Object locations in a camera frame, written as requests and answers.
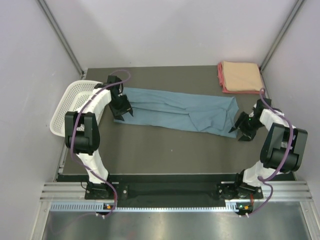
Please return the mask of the aluminium corner post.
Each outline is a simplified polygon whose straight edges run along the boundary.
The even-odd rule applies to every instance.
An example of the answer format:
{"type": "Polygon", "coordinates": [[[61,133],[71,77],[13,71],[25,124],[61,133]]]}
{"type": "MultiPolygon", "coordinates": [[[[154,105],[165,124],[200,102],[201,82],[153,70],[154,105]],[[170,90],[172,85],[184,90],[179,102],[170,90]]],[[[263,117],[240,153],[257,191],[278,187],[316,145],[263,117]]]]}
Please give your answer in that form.
{"type": "Polygon", "coordinates": [[[57,36],[59,42],[61,43],[64,51],[68,55],[69,59],[71,60],[73,66],[75,67],[76,71],[79,73],[81,77],[84,76],[85,71],[81,67],[76,55],[74,54],[70,44],[68,43],[68,40],[63,33],[59,23],[57,22],[54,14],[52,13],[49,5],[45,0],[35,0],[35,2],[38,4],[39,8],[45,15],[48,23],[50,24],[51,28],[53,29],[55,35],[57,36]]]}
{"type": "Polygon", "coordinates": [[[287,34],[288,30],[292,26],[294,20],[296,19],[296,17],[298,16],[299,12],[301,11],[301,9],[303,8],[303,6],[304,6],[304,4],[306,2],[307,2],[306,0],[296,0],[294,2],[293,7],[291,8],[288,16],[286,17],[282,27],[280,28],[278,34],[276,35],[272,45],[270,46],[265,58],[263,59],[261,65],[259,67],[259,70],[260,70],[261,74],[266,69],[268,63],[272,59],[272,57],[275,54],[277,48],[279,47],[280,43],[285,38],[285,35],[287,34]]]}

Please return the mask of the white perforated plastic basket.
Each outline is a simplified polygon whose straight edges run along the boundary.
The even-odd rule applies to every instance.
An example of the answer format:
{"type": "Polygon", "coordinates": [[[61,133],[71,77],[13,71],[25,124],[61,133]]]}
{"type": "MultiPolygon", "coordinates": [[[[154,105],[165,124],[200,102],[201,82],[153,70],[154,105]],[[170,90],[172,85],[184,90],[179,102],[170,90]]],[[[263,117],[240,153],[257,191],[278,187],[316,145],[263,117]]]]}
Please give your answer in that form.
{"type": "Polygon", "coordinates": [[[67,87],[50,121],[49,128],[54,135],[65,136],[66,113],[80,111],[92,96],[95,98],[83,112],[94,113],[97,123],[100,122],[105,106],[111,102],[112,98],[108,89],[97,93],[99,89],[95,86],[98,84],[98,81],[93,80],[77,80],[67,87]]]}

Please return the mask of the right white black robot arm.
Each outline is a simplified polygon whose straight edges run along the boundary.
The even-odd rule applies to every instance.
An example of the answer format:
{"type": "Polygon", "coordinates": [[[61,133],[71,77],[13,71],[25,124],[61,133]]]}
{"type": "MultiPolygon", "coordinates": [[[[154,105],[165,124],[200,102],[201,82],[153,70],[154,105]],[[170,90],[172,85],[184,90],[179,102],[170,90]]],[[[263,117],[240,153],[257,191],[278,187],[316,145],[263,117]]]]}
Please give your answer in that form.
{"type": "Polygon", "coordinates": [[[239,141],[250,142],[258,129],[268,131],[259,160],[250,168],[236,174],[233,183],[217,185],[219,198],[223,200],[263,197],[263,182],[272,180],[278,174],[296,172],[302,163],[308,132],[290,124],[284,114],[271,106],[271,99],[257,100],[252,112],[242,112],[230,132],[239,130],[239,141]]]}

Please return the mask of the blue t shirt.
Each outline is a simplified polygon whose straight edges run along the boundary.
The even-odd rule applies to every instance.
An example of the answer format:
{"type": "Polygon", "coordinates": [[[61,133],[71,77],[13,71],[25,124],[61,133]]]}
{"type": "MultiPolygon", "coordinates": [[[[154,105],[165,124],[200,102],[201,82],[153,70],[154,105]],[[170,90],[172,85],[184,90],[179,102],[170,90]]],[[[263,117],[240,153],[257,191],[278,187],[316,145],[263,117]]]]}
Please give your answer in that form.
{"type": "Polygon", "coordinates": [[[123,115],[124,124],[237,137],[231,131],[239,110],[235,97],[129,87],[124,94],[133,109],[123,115]]]}

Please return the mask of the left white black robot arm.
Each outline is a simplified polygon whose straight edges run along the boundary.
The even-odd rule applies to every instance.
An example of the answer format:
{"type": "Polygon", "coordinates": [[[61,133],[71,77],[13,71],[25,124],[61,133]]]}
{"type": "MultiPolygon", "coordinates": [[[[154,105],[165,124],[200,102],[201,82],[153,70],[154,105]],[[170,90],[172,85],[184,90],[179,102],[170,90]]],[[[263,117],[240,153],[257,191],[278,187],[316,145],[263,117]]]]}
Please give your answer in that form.
{"type": "Polygon", "coordinates": [[[91,95],[77,110],[68,111],[64,116],[65,145],[70,149],[71,158],[81,165],[88,174],[88,188],[96,190],[102,198],[112,194],[117,199],[115,187],[109,182],[109,172],[99,153],[101,142],[98,116],[109,106],[113,119],[123,121],[123,115],[134,115],[133,108],[124,91],[122,80],[111,74],[106,82],[97,83],[91,95]]]}

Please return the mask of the left aluminium corner post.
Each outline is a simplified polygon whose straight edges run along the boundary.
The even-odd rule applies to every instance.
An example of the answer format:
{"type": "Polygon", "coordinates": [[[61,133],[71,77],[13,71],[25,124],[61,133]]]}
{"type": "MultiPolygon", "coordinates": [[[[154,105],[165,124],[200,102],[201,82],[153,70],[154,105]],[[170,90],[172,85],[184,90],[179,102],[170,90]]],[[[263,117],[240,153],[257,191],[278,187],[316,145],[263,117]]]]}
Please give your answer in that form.
{"type": "Polygon", "coordinates": [[[63,33],[59,23],[57,22],[54,14],[52,13],[49,5],[45,0],[35,0],[35,2],[38,4],[39,8],[45,15],[48,23],[50,24],[51,28],[53,29],[55,35],[57,36],[59,42],[61,43],[64,51],[68,55],[69,59],[71,60],[73,66],[75,67],[76,71],[79,73],[81,77],[84,76],[85,71],[81,67],[76,55],[74,54],[70,44],[68,43],[68,40],[63,33]]]}

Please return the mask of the right aluminium corner post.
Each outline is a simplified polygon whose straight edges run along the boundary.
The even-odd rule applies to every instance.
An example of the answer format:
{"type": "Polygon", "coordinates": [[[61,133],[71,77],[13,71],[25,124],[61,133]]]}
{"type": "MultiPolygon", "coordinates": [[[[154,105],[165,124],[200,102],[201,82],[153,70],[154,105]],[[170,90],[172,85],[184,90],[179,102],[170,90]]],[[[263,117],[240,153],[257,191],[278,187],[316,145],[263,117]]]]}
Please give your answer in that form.
{"type": "Polygon", "coordinates": [[[278,34],[276,35],[272,45],[270,46],[265,58],[263,59],[261,65],[259,67],[259,70],[260,70],[261,74],[266,69],[268,63],[272,59],[272,57],[275,54],[277,48],[279,47],[280,43],[285,38],[285,35],[287,34],[288,30],[292,26],[294,20],[296,19],[296,17],[298,16],[299,12],[301,11],[301,9],[303,8],[303,6],[304,6],[304,4],[306,2],[307,2],[306,0],[296,0],[294,2],[293,7],[291,8],[288,16],[286,17],[282,27],[280,28],[278,34]]]}

